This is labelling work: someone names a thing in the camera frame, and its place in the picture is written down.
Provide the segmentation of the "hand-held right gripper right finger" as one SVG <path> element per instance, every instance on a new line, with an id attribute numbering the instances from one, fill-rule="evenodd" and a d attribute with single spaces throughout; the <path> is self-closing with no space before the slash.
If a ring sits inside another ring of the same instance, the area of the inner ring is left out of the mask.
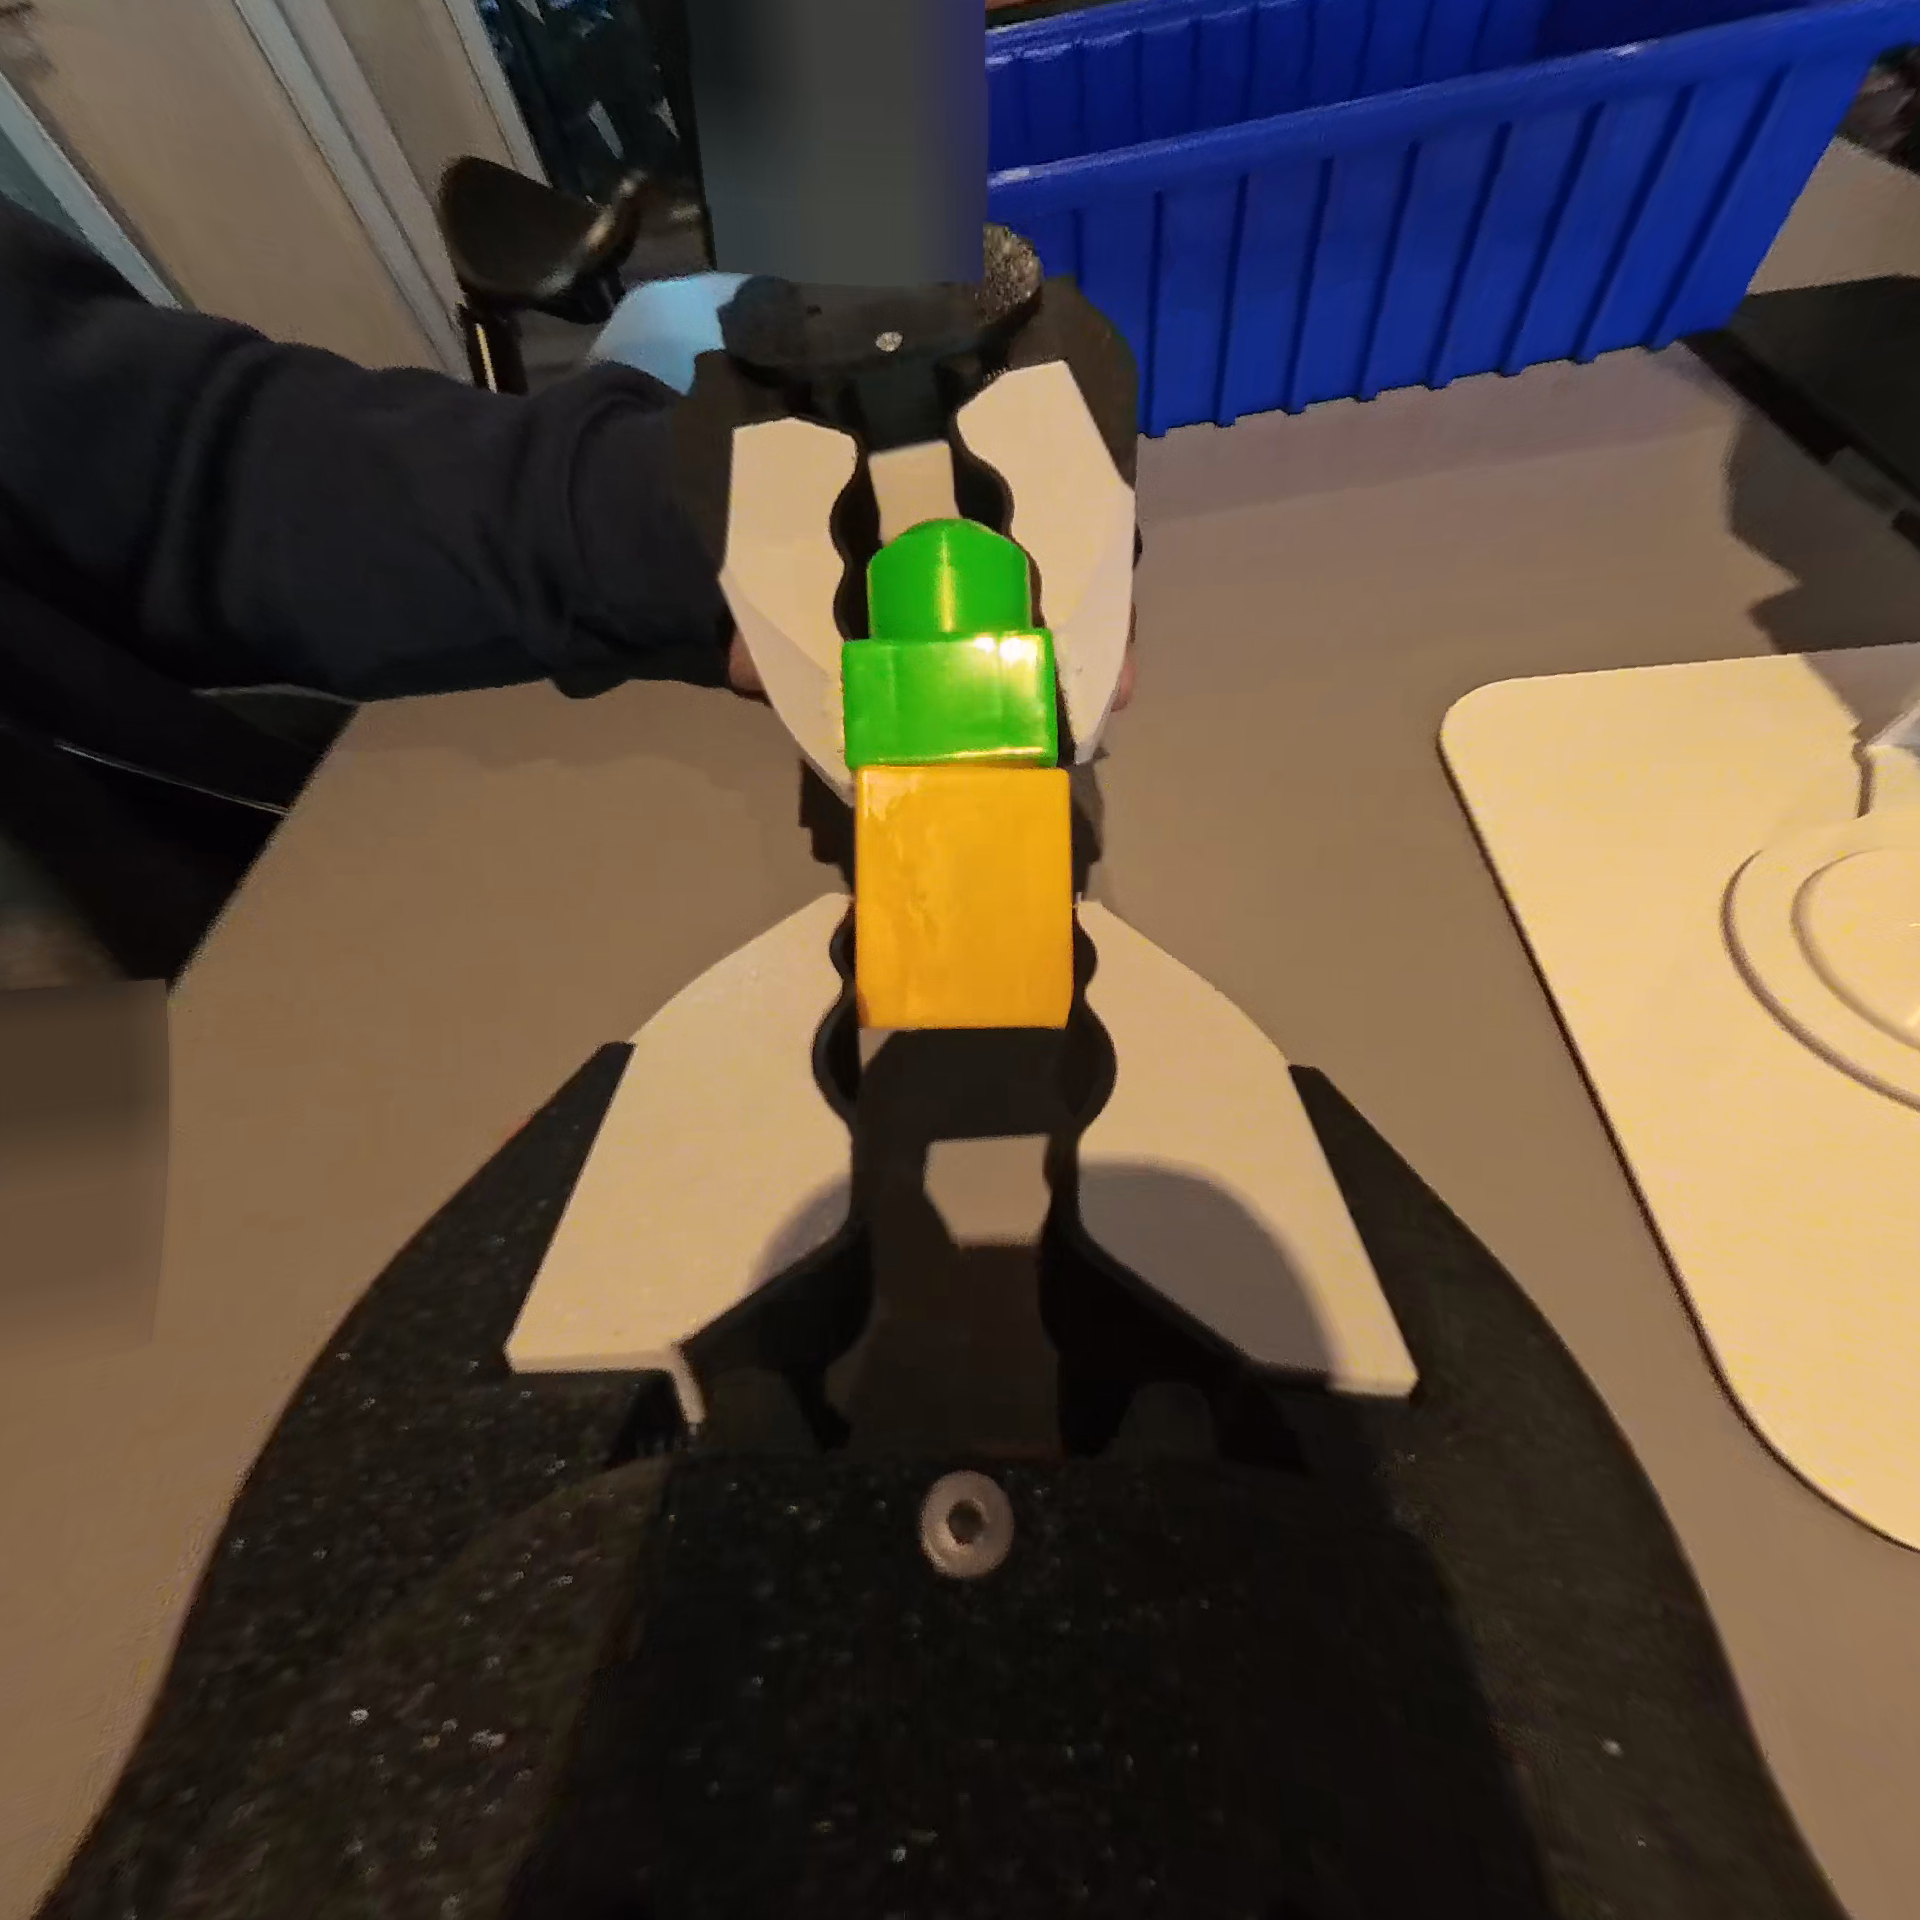
<path id="1" fill-rule="evenodd" d="M 1091 1245 L 1263 1370 L 1412 1395 L 1422 1370 L 1279 1046 L 1108 904 L 1078 925 L 1117 1055 L 1078 1140 Z"/>

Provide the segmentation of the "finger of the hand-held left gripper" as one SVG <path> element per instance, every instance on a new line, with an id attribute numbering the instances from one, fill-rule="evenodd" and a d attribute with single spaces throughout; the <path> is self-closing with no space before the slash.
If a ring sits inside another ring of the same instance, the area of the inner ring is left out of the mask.
<path id="1" fill-rule="evenodd" d="M 858 447 L 818 422 L 732 432 L 722 591 L 758 683 L 809 767 L 857 792 L 842 730 L 842 634 L 835 595 L 845 557 L 832 509 L 851 486 Z"/>
<path id="2" fill-rule="evenodd" d="M 957 412 L 957 437 L 1009 494 L 1009 540 L 1040 574 L 1073 762 L 1094 762 L 1130 658 L 1136 489 L 1069 363 L 1002 372 Z"/>

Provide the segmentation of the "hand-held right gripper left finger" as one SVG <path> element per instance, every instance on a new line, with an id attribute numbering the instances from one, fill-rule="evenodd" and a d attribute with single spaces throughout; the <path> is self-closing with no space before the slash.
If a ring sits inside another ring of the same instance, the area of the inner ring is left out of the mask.
<path id="1" fill-rule="evenodd" d="M 842 1007 L 825 891 L 726 954 L 629 1043 L 582 1174 L 505 1334 L 518 1377 L 660 1370 L 708 1419 L 743 1309 L 851 1220 L 851 1134 L 820 1080 Z"/>

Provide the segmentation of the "green two-stud toy block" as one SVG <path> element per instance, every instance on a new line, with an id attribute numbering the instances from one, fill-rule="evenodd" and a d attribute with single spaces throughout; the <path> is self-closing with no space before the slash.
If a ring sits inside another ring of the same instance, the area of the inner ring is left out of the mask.
<path id="1" fill-rule="evenodd" d="M 924 520 L 866 574 L 868 634 L 842 644 L 842 755 L 874 767 L 1057 767 L 1055 644 L 1020 541 Z"/>

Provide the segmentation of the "blue plastic bin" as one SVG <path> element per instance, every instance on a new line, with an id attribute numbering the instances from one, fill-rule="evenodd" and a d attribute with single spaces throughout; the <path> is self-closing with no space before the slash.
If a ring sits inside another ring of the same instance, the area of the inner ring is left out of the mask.
<path id="1" fill-rule="evenodd" d="M 1918 2 L 1103 2 L 988 31 L 990 212 L 1141 432 L 1665 348 Z"/>

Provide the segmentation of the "yellow one-stud toy block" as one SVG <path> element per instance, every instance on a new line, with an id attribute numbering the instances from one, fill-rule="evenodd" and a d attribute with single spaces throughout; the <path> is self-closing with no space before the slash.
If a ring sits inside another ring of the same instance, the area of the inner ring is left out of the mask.
<path id="1" fill-rule="evenodd" d="M 858 769 L 858 1026 L 1065 1030 L 1070 1002 L 1069 769 L 968 762 Z"/>

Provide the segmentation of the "person's left forearm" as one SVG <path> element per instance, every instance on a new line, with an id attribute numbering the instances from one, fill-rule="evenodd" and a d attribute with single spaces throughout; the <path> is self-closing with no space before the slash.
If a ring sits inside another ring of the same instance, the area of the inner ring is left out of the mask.
<path id="1" fill-rule="evenodd" d="M 735 686 L 675 406 L 619 358 L 512 398 L 275 344 L 143 301 L 8 202 L 4 679 L 90 701 Z"/>

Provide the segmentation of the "black office chair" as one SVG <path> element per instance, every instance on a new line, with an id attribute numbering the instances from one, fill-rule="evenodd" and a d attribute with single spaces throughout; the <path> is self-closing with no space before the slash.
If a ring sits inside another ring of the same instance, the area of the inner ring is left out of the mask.
<path id="1" fill-rule="evenodd" d="M 438 186 L 438 227 L 453 275 L 453 325 L 468 377 L 525 395 L 523 317 L 607 323 L 652 181 L 627 173 L 611 200 L 579 200 L 512 165 L 457 156 Z"/>

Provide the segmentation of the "person's dark pants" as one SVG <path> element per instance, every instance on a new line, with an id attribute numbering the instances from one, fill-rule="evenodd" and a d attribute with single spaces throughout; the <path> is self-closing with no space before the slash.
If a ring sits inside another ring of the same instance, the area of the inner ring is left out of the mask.
<path id="1" fill-rule="evenodd" d="M 137 981 L 180 981 L 357 701 L 180 686 L 4 588 L 4 846 Z"/>

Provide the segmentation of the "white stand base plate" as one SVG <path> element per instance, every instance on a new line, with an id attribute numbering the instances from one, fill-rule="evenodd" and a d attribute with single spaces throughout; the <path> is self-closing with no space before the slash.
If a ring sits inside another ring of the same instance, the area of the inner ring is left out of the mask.
<path id="1" fill-rule="evenodd" d="M 1918 1547 L 1918 644 L 1497 683 L 1439 740 L 1718 1382 Z"/>

